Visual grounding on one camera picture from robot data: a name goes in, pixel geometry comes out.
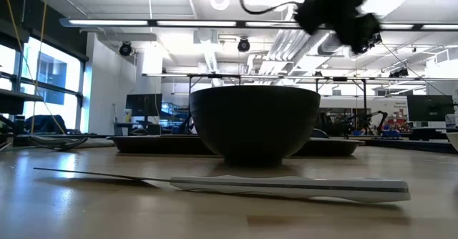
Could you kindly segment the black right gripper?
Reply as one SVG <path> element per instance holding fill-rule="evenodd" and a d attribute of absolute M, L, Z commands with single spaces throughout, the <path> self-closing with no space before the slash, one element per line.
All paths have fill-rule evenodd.
<path fill-rule="evenodd" d="M 379 20 L 372 14 L 354 16 L 334 26 L 338 40 L 355 54 L 365 53 L 379 33 Z"/>

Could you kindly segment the black bowl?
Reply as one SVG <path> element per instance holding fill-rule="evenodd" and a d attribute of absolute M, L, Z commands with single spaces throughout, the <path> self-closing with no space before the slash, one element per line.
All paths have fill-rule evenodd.
<path fill-rule="evenodd" d="M 297 87 L 239 85 L 192 92 L 203 144 L 225 164 L 271 167 L 299 151 L 316 126 L 321 96 Z"/>

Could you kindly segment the knife with white teal handle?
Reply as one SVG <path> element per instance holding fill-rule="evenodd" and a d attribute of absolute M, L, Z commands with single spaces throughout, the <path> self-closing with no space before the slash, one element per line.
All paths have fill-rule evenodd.
<path fill-rule="evenodd" d="M 185 191 L 215 192 L 228 195 L 257 194 L 275 197 L 309 199 L 334 197 L 359 203 L 392 203 L 411 199 L 409 186 L 403 180 L 373 178 L 312 179 L 305 177 L 213 177 L 157 178 Z"/>

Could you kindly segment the brown plastic tray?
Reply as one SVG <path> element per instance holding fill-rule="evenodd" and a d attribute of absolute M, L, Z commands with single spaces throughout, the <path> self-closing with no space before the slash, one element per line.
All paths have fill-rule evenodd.
<path fill-rule="evenodd" d="M 126 154 L 216 156 L 197 135 L 111 136 L 115 147 Z M 346 157 L 362 141 L 312 137 L 293 157 Z"/>

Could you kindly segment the silver ceiling ducts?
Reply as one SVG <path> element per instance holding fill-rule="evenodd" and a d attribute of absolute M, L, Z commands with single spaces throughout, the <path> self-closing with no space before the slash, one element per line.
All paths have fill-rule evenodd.
<path fill-rule="evenodd" d="M 331 32 L 317 31 L 314 35 L 302 30 L 280 30 L 264 60 L 297 62 L 303 55 L 315 50 Z"/>

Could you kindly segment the black computer monitor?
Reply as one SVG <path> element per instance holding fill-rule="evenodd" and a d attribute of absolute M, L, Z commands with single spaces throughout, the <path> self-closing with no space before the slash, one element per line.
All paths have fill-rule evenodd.
<path fill-rule="evenodd" d="M 418 122 L 444 122 L 448 114 L 454 114 L 451 95 L 409 95 L 407 97 L 408 118 Z"/>
<path fill-rule="evenodd" d="M 128 94 L 126 109 L 132 110 L 132 116 L 159 116 L 161 110 L 162 94 Z"/>

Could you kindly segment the long ceiling light strip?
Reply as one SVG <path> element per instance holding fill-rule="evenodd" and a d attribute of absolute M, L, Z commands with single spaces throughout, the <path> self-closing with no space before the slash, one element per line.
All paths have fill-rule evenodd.
<path fill-rule="evenodd" d="M 301 29 L 294 21 L 236 21 L 198 19 L 68 19 L 59 23 L 64 27 L 149 27 L 149 28 L 229 28 L 229 29 Z M 458 32 L 458 24 L 410 23 L 381 24 L 382 31 Z"/>

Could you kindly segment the large bright window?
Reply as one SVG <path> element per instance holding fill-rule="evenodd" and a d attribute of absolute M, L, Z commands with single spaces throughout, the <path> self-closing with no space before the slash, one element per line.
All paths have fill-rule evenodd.
<path fill-rule="evenodd" d="M 36 87 L 22 81 L 19 86 L 7 78 L 0 78 L 0 89 L 18 89 L 22 93 L 36 94 L 43 102 L 25 102 L 25 118 L 36 115 L 60 115 L 67 129 L 77 127 L 79 92 L 82 63 L 33 37 L 23 45 L 23 55 L 10 47 L 0 45 L 0 72 L 21 75 L 21 79 L 33 79 L 59 90 Z"/>

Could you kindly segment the black office chair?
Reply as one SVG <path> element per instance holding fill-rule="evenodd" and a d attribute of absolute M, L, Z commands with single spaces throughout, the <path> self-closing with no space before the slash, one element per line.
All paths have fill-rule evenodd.
<path fill-rule="evenodd" d="M 34 133 L 57 133 L 65 134 L 66 125 L 60 115 L 36 115 L 25 120 L 24 129 L 31 132 L 31 125 L 34 122 Z"/>

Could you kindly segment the black table edge rail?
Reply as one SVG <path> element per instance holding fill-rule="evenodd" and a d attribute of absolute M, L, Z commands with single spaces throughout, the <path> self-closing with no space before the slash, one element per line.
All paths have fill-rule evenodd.
<path fill-rule="evenodd" d="M 401 150 L 414 150 L 425 152 L 438 152 L 457 154 L 458 152 L 449 142 L 422 142 L 410 140 L 364 140 L 363 146 L 388 147 Z M 113 141 L 107 138 L 89 138 L 78 146 L 79 148 L 115 147 Z"/>

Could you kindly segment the dark wall shelf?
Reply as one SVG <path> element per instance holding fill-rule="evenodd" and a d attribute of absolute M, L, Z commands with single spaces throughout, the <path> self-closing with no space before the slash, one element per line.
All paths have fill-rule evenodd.
<path fill-rule="evenodd" d="M 25 102 L 43 102 L 40 96 L 0 89 L 0 113 L 22 114 Z"/>

